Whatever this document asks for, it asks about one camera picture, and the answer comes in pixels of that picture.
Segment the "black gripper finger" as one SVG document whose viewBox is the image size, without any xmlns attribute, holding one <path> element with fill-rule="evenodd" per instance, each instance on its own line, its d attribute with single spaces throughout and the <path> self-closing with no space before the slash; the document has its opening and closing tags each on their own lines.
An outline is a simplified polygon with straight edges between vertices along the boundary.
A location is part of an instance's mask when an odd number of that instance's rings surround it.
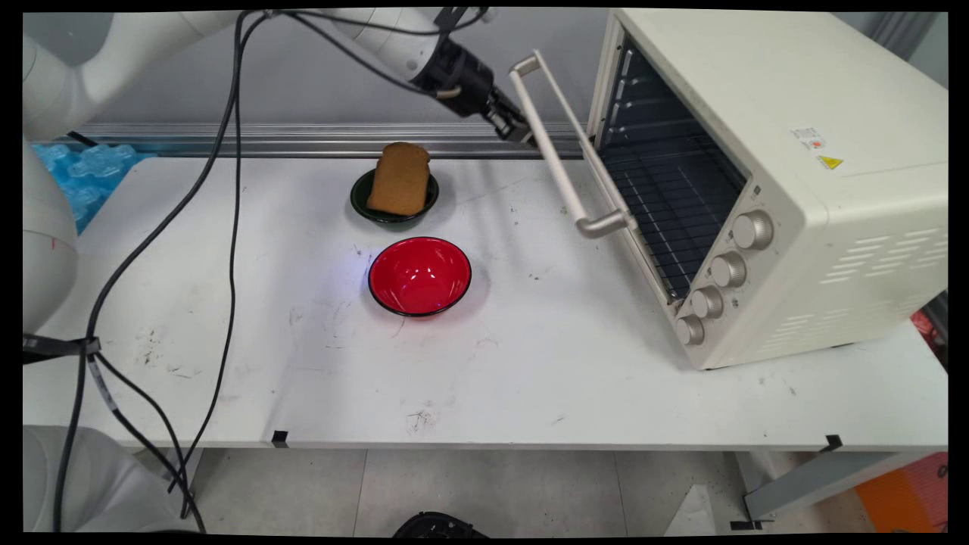
<svg viewBox="0 0 969 545">
<path fill-rule="evenodd" d="M 503 142 L 536 146 L 531 127 L 522 114 L 515 111 L 488 111 L 485 119 L 491 122 Z"/>
<path fill-rule="evenodd" d="M 501 90 L 494 89 L 494 117 L 501 131 L 529 131 L 528 121 L 515 102 Z"/>
</svg>

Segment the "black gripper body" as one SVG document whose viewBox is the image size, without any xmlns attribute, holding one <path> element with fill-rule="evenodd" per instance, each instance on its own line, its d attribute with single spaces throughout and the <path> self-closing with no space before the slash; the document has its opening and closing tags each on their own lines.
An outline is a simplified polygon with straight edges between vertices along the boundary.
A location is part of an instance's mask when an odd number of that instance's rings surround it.
<svg viewBox="0 0 969 545">
<path fill-rule="evenodd" d="M 414 77 L 414 86 L 432 94 L 458 117 L 489 118 L 496 114 L 494 72 L 450 37 L 438 40 L 426 65 Z"/>
</svg>

